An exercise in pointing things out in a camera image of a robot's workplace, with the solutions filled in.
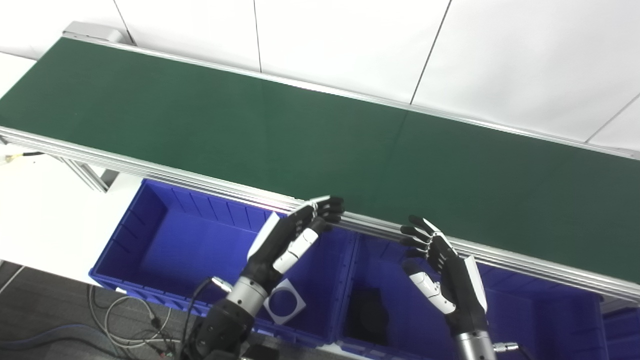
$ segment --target aluminum rail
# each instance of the aluminum rail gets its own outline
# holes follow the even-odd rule
[[[53,156],[90,163],[126,174],[182,186],[272,211],[290,211],[303,202],[293,197],[252,188],[251,186],[231,183],[7,127],[0,126],[0,136],[11,143],[44,151]],[[398,240],[402,236],[399,232],[399,224],[350,212],[344,214],[340,227],[389,240]],[[640,305],[640,284],[467,240],[453,237],[449,237],[449,239],[461,253],[473,254],[481,263],[559,282],[617,299],[628,300]]]

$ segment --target cable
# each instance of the cable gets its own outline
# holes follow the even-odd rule
[[[16,160],[21,156],[36,156],[36,155],[44,155],[44,152],[35,151],[35,152],[23,152],[22,154],[5,155],[4,157],[0,157],[0,165],[9,164],[13,160]]]
[[[182,337],[180,338],[180,343],[182,344],[182,348],[180,350],[180,356],[182,356],[182,353],[184,352],[184,348],[187,347],[187,326],[189,326],[189,317],[191,317],[191,310],[193,309],[193,304],[196,301],[196,298],[198,297],[198,295],[202,292],[202,290],[204,290],[204,288],[207,287],[207,285],[209,285],[210,283],[212,283],[212,280],[210,278],[206,278],[204,279],[200,285],[198,285],[198,287],[196,288],[196,291],[193,292],[193,296],[191,297],[191,300],[189,301],[189,306],[187,306],[187,318],[184,321],[184,328],[182,329]]]
[[[136,300],[140,300],[140,299],[138,299],[138,298],[134,298],[134,297],[126,296],[126,297],[121,297],[121,298],[119,298],[118,300],[114,301],[114,302],[111,304],[111,306],[109,306],[109,309],[107,309],[107,313],[106,313],[106,315],[104,316],[104,332],[106,333],[107,337],[109,337],[109,339],[110,339],[113,343],[117,344],[117,346],[119,346],[119,347],[122,347],[122,348],[138,348],[138,347],[142,347],[142,346],[148,345],[148,343],[149,343],[149,342],[151,342],[152,340],[155,340],[155,339],[156,339],[156,337],[157,337],[158,335],[160,335],[160,333],[162,332],[162,330],[164,330],[164,327],[166,326],[166,324],[169,322],[169,317],[171,316],[171,308],[169,308],[169,312],[168,312],[168,313],[167,313],[167,315],[166,315],[166,319],[164,320],[164,324],[162,324],[162,326],[160,326],[160,327],[157,329],[157,332],[156,332],[156,333],[155,333],[155,334],[154,334],[150,339],[126,339],[126,341],[128,341],[128,342],[140,341],[140,343],[133,344],[133,345],[130,345],[130,344],[123,345],[123,344],[119,344],[119,343],[114,339],[114,335],[112,335],[112,334],[109,332],[109,315],[111,314],[111,310],[112,310],[112,309],[113,309],[113,308],[114,308],[118,303],[123,302],[123,301],[125,301],[125,300],[129,300],[129,299],[136,299]],[[152,322],[153,322],[153,319],[155,319],[155,316],[153,315],[153,312],[151,312],[151,313],[150,313],[150,317],[151,317]]]
[[[24,266],[21,266],[18,271],[16,271],[10,278],[9,280],[3,285],[2,288],[0,288],[0,294],[2,294],[2,292],[4,291],[4,289],[6,289],[7,286],[9,286],[9,284],[11,284],[11,282],[16,278],[16,276],[18,276],[22,271],[24,270]]]
[[[0,345],[0,350],[5,350],[5,351],[26,351],[26,350],[32,350],[34,348],[39,348],[39,347],[44,347],[53,343],[57,343],[60,341],[77,341],[79,343],[85,344],[88,347],[91,347],[95,350],[98,350],[99,352],[102,352],[103,354],[106,354],[108,356],[111,356],[114,359],[118,359],[118,360],[130,360],[130,358],[128,357],[122,357],[119,356],[117,354],[113,354],[108,350],[105,350],[103,348],[98,347],[97,345],[94,345],[93,343],[86,341],[84,339],[80,339],[80,338],[72,338],[72,337],[65,337],[65,338],[58,338],[58,339],[53,339],[53,340],[49,340],[49,341],[45,341],[42,343],[38,343],[36,345],[30,345],[28,347],[24,347],[24,348],[7,348],[4,347],[4,345]]]
[[[147,311],[149,312],[149,317],[151,317],[152,319],[155,318],[155,315],[153,313],[153,311],[151,310],[151,307],[149,307],[149,305],[141,299],[135,298],[135,297],[130,297],[130,296],[123,296],[120,297],[118,299],[116,299],[109,307],[107,310],[107,314],[105,316],[105,324],[103,325],[102,323],[100,323],[100,321],[98,320],[97,315],[95,314],[95,310],[93,309],[93,296],[95,295],[95,291],[94,291],[94,287],[91,285],[87,285],[87,302],[89,303],[89,310],[91,312],[91,316],[93,318],[93,321],[95,322],[96,325],[98,325],[98,327],[103,331],[103,333],[111,340],[112,344],[114,344],[117,347],[120,348],[138,348],[138,347],[142,347],[147,345],[148,343],[151,342],[164,342],[164,341],[169,341],[169,342],[178,342],[178,340],[175,339],[168,339],[168,340],[164,340],[164,339],[156,339],[157,335],[162,332],[164,330],[164,328],[166,327],[166,324],[169,322],[169,317],[171,316],[171,308],[169,308],[169,311],[167,312],[167,317],[166,319],[164,319],[164,323],[162,324],[162,326],[160,326],[160,328],[157,330],[156,334],[151,337],[150,339],[127,339],[127,338],[123,338],[121,336],[117,336],[115,334],[111,334],[109,332],[109,329],[107,327],[107,323],[108,323],[108,318],[109,315],[111,313],[111,310],[113,309],[113,307],[115,305],[117,305],[119,302],[127,300],[127,299],[136,299],[140,302],[142,302],[145,307],[147,308]]]
[[[534,360],[533,355],[522,344],[518,344],[518,350],[526,360]]]
[[[91,302],[92,302],[93,306],[95,306],[97,309],[100,309],[100,310],[106,310],[106,309],[109,309],[109,305],[107,305],[107,306],[102,306],[102,305],[98,304],[98,301],[95,299],[95,291],[93,291],[93,292],[92,292],[92,294],[91,294]]]
[[[83,323],[70,323],[70,324],[54,327],[53,329],[49,329],[47,331],[41,332],[40,334],[36,334],[36,335],[34,335],[34,336],[30,337],[30,338],[27,338],[27,339],[11,340],[11,341],[1,340],[0,341],[0,348],[3,349],[3,350],[16,350],[16,349],[10,348],[10,346],[27,344],[29,342],[35,341],[35,340],[37,340],[39,338],[43,338],[44,336],[47,336],[47,335],[52,334],[54,332],[57,332],[57,331],[60,331],[60,330],[64,330],[64,329],[78,328],[78,327],[89,329],[91,331],[97,332],[101,336],[104,336],[104,334],[101,331],[99,331],[96,328],[90,327],[89,325],[85,325]],[[77,340],[78,341],[86,341],[86,340],[83,340],[83,339],[80,339],[80,338],[77,338]],[[102,351],[102,352],[105,352],[105,353],[107,353],[109,355],[112,355],[109,352],[107,352],[106,350],[103,350],[101,348],[99,350]]]

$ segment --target white wall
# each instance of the white wall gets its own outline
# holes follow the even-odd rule
[[[638,19],[636,0],[4,1],[0,52],[38,58],[70,21],[96,22],[149,49],[638,149],[639,105],[611,120],[640,94]]]
[[[260,70],[253,0],[118,0],[140,47]]]
[[[262,71],[409,102],[448,0],[256,0]]]
[[[0,1],[0,53],[37,59],[74,20],[126,34],[113,0],[4,0]]]

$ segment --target robot finger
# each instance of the robot finger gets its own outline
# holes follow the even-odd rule
[[[426,243],[411,236],[405,236],[404,238],[401,238],[400,244],[409,247],[417,247],[420,250],[427,250],[428,248]]]
[[[415,236],[420,239],[423,243],[429,243],[431,241],[431,235],[429,235],[425,230],[420,229],[419,227],[413,226],[402,226],[400,227],[400,232],[405,235]]]
[[[332,224],[337,224],[340,222],[340,220],[342,220],[342,217],[340,215],[336,215],[333,213],[328,213],[326,215],[320,215],[321,218],[325,219],[327,222],[330,222]]]
[[[409,222],[411,222],[413,225],[416,225],[418,228],[425,230],[427,232],[427,235],[429,236],[433,236],[434,233],[442,233],[440,229],[438,229],[435,225],[433,225],[429,220],[425,218],[410,215]]]
[[[326,204],[322,207],[318,207],[317,213],[319,216],[323,214],[342,214],[344,213],[344,206],[342,204]]]
[[[402,264],[404,272],[420,292],[443,314],[451,314],[456,310],[456,304],[442,294],[439,282],[433,282],[430,276],[412,260],[405,260]]]
[[[412,247],[410,249],[407,249],[407,251],[404,252],[404,256],[406,258],[426,258],[427,253],[425,251],[422,251],[420,249],[416,249],[415,247]]]

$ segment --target blue plastic bin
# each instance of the blue plastic bin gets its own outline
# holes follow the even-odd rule
[[[144,180],[90,276],[105,288],[185,311],[206,277],[234,283],[269,211],[151,180]],[[264,310],[255,329],[316,346],[334,341],[356,234],[325,233],[291,268],[289,279],[307,307],[285,325]],[[205,316],[225,294],[210,286],[193,313]],[[272,307],[290,299],[272,299]]]
[[[411,283],[400,264],[405,247],[361,235],[356,243],[337,339],[341,347],[373,359],[454,360],[454,344],[442,313]],[[428,270],[426,262],[423,268]],[[518,274],[480,266],[494,342],[524,344],[537,359],[606,360],[599,296]],[[344,335],[350,294],[377,288],[389,313],[388,346]],[[499,354],[521,360],[520,353]]]
[[[640,360],[640,309],[604,316],[609,360]]]

